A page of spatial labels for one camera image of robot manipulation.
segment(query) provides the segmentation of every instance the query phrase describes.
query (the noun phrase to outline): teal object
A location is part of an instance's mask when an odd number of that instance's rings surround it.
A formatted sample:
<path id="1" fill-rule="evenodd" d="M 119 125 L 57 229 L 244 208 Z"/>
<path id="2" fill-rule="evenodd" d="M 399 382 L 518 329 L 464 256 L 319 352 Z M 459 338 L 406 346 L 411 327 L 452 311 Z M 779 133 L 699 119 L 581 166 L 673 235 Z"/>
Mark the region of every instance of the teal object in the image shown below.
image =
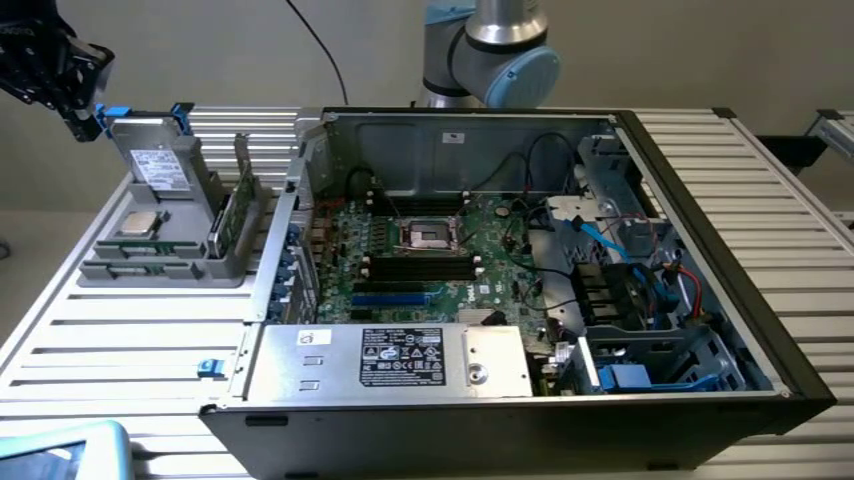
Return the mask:
<path id="1" fill-rule="evenodd" d="M 199 378 L 216 378 L 224 377 L 226 373 L 223 373 L 226 362 L 223 360 L 216 360 L 215 358 L 208 358 L 207 360 L 202 360 L 199 362 L 199 367 L 196 368 L 196 375 Z"/>
<path id="2" fill-rule="evenodd" d="M 542 46 L 524 52 L 504 66 L 484 96 L 490 108 L 530 108 L 540 105 L 558 82 L 561 56 Z"/>
<path id="3" fill-rule="evenodd" d="M 0 478 L 134 480 L 124 427 L 107 420 L 0 440 Z"/>

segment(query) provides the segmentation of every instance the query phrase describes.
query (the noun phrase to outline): red wire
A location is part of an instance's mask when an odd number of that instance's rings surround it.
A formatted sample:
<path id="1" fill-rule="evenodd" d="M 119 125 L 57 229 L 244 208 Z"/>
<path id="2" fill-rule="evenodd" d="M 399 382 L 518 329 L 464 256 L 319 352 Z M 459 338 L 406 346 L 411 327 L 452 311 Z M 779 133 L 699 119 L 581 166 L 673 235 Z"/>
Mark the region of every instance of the red wire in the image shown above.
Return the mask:
<path id="1" fill-rule="evenodd" d="M 703 290 L 699 283 L 699 278 L 690 271 L 687 271 L 683 267 L 679 267 L 679 273 L 686 275 L 691 281 L 694 282 L 694 288 L 697 289 L 697 294 L 694 295 L 694 309 L 691 311 L 691 315 L 694 317 L 699 316 L 699 306 L 702 303 Z"/>

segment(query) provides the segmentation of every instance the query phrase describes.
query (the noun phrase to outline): blue latch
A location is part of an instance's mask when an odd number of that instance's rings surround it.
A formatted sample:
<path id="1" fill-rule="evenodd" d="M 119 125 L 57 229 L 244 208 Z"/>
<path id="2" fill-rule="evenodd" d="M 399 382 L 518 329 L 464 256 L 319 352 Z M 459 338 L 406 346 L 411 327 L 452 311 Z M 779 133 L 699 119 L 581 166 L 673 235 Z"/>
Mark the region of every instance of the blue latch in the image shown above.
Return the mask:
<path id="1" fill-rule="evenodd" d="M 223 369 L 226 367 L 226 361 L 215 358 L 208 358 L 199 362 L 199 368 L 196 374 L 199 378 L 219 378 L 224 377 Z"/>
<path id="2" fill-rule="evenodd" d="M 172 111 L 170 112 L 178 120 L 182 133 L 184 135 L 192 135 L 192 127 L 190 126 L 190 110 L 192 110 L 192 103 L 176 103 L 172 105 Z"/>
<path id="3" fill-rule="evenodd" d="M 132 112 L 131 107 L 109 107 L 105 108 L 103 103 L 95 105 L 95 121 L 97 125 L 101 127 L 104 135 L 107 138 L 112 138 L 112 133 L 109 133 L 109 128 L 107 127 L 107 117 L 125 117 Z"/>
<path id="4" fill-rule="evenodd" d="M 718 375 L 713 373 L 690 383 L 653 383 L 641 364 L 606 365 L 598 373 L 602 390 L 609 393 L 711 392 L 718 385 Z"/>

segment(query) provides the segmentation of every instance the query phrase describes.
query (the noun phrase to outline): power supply label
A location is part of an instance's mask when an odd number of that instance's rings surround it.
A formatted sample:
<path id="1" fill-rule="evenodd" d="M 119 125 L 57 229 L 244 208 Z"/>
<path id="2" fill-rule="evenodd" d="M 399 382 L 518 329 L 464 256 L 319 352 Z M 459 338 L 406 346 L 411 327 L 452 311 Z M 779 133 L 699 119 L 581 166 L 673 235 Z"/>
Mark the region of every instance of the power supply label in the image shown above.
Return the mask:
<path id="1" fill-rule="evenodd" d="M 366 387 L 439 387 L 444 379 L 440 328 L 362 330 L 359 381 Z"/>

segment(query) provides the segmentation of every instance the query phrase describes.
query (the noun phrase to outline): slotted metal table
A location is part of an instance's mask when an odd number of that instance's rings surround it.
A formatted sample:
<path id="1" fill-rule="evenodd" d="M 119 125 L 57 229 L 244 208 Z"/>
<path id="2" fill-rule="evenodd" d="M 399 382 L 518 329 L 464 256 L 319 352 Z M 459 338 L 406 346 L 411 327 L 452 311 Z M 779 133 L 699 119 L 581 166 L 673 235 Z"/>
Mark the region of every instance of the slotted metal table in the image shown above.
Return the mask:
<path id="1" fill-rule="evenodd" d="M 851 232 L 738 119 L 711 110 L 635 112 L 839 404 L 789 435 L 746 439 L 694 472 L 567 478 L 851 478 Z M 274 187 L 296 156 L 300 122 L 312 119 L 287 108 L 198 107 L 191 114 L 208 166 L 223 179 L 236 179 L 234 133 L 250 132 L 254 169 Z M 199 406 L 227 394 L 230 379 L 199 379 L 196 364 L 235 359 L 258 261 L 236 289 L 77 287 L 76 265 L 124 200 L 125 183 L 0 349 L 0 437 L 115 418 L 131 434 L 138 478 L 246 479 L 196 419 Z M 262 233 L 258 256 L 264 241 Z"/>

